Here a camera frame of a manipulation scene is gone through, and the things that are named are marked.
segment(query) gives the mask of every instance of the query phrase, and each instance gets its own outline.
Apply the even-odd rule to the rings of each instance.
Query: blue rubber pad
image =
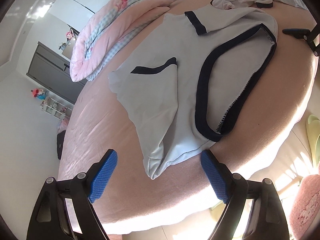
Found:
[[[208,157],[206,151],[201,153],[201,165],[210,181],[215,194],[217,195],[217,198],[222,200],[226,204],[229,201],[230,197],[227,193],[227,185],[224,182],[219,171],[217,170],[215,164]]]
[[[109,179],[115,170],[118,162],[118,155],[113,151],[109,157],[106,159],[105,163],[101,167],[100,171],[97,173],[95,178],[91,183],[91,191],[89,195],[89,200],[93,204],[97,199],[101,198],[104,189],[106,188]]]

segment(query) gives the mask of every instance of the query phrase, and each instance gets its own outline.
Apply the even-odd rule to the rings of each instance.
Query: floor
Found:
[[[263,178],[272,179],[286,215],[291,210],[295,193],[298,190],[299,178],[315,172],[311,164],[311,151],[305,126],[306,119],[310,114],[320,117],[320,71],[316,75],[307,110],[279,149],[276,160],[269,167],[254,173],[250,178],[257,181],[261,181]],[[220,207],[220,211],[215,209],[213,212],[208,209],[197,212],[174,225],[124,235],[123,240],[207,240],[222,210],[223,206]],[[250,203],[248,202],[234,239],[241,239],[249,210]]]

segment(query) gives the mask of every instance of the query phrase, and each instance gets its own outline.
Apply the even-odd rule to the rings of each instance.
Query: metal screw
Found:
[[[50,184],[54,181],[54,179],[52,177],[47,178],[47,180],[45,181],[46,183]]]
[[[238,174],[238,173],[234,173],[234,174],[232,175],[232,177],[233,177],[234,179],[241,179],[241,175]]]
[[[264,183],[268,184],[268,185],[271,185],[272,181],[271,181],[271,179],[264,179]]]
[[[85,174],[84,172],[81,172],[81,173],[79,173],[79,174],[77,175],[77,178],[78,178],[78,179],[84,179],[85,176],[86,176],[86,174]]]

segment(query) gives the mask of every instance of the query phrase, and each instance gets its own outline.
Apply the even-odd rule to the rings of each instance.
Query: bed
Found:
[[[180,15],[210,1],[178,0],[167,13]],[[312,29],[316,23],[307,10],[279,2],[263,10],[278,22],[275,55],[247,98],[233,130],[210,148],[219,162],[246,179],[272,163],[293,125],[302,117],[318,63],[303,40],[281,32],[284,28]],[[155,180],[146,175],[135,126],[109,89],[108,74],[162,23],[163,17],[143,29],[92,82],[87,82],[66,131],[59,180],[87,171],[109,148],[118,153],[118,165],[108,186],[93,205],[108,234],[128,234],[177,223],[218,202],[199,155],[168,167]],[[73,228],[78,231],[69,202],[68,209]]]

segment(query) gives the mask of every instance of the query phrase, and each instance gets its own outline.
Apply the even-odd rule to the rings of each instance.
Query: slipper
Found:
[[[320,120],[312,114],[307,119],[306,127],[311,148],[312,163],[316,169],[320,159]]]

